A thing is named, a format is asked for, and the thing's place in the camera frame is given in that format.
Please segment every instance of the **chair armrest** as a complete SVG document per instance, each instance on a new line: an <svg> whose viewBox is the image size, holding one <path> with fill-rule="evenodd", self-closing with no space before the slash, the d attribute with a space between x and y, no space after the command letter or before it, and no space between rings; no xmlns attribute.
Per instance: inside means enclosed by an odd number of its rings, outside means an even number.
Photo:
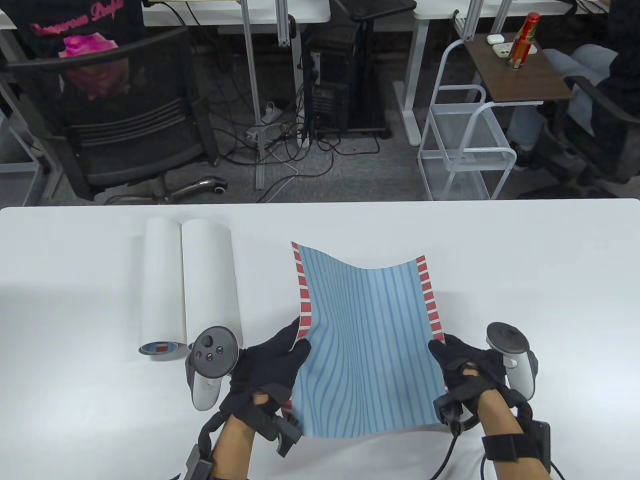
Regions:
<svg viewBox="0 0 640 480"><path fill-rule="evenodd" d="M596 88L596 86L591 83L586 77L581 76L573 76L567 77L564 79L565 83L569 88L573 88L574 85L579 86L584 93L591 97L591 100L596 102L606 111L608 111L612 116L617 118L618 120L625 122L626 124L636 124L640 125L640 118L636 118L632 115L629 115L627 112L622 110L618 105L616 105L610 98L608 98L604 92L601 92Z"/></svg>

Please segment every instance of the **jeans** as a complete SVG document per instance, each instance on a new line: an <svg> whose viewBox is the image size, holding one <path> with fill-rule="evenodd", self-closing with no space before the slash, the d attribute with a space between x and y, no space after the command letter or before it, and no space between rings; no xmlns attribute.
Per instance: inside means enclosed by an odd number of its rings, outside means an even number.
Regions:
<svg viewBox="0 0 640 480"><path fill-rule="evenodd" d="M583 76L594 85L609 77L609 65L618 55L613 50L591 44L579 47L571 56L553 49L544 50L544 54L562 78ZM568 113L593 135L591 107L589 96L575 86ZM531 150L540 136L544 123L545 119L538 113L536 106L516 107L509 123L507 138L519 144L522 150Z"/></svg>

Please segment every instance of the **computer tower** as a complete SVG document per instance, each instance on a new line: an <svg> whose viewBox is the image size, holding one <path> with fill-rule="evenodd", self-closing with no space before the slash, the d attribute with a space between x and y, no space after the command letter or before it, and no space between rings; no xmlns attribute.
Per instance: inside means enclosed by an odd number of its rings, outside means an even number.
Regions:
<svg viewBox="0 0 640 480"><path fill-rule="evenodd" d="M346 132L362 74L358 26L310 26L302 40L305 113L316 131Z"/></svg>

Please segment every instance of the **shoe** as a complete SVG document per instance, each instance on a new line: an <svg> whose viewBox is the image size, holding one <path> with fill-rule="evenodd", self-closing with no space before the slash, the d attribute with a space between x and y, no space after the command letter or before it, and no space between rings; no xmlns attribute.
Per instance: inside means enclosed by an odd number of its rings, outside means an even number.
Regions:
<svg viewBox="0 0 640 480"><path fill-rule="evenodd" d="M516 152L517 158L513 169L517 172L524 172L531 166L531 151L522 150L522 147L514 141L509 142L509 146Z"/></svg>

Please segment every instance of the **white vr controller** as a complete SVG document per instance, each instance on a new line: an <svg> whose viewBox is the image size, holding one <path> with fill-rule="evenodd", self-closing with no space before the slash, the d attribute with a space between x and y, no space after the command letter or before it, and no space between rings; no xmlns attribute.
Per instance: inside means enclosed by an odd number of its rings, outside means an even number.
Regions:
<svg viewBox="0 0 640 480"><path fill-rule="evenodd" d="M531 400L536 392L538 359L523 333L506 323L493 322L486 329L486 342L503 356L509 387Z"/></svg>
<svg viewBox="0 0 640 480"><path fill-rule="evenodd" d="M233 370L239 355L234 333L224 326L212 326L189 346L186 358L187 384L196 410L213 408L220 396L222 378Z"/></svg>

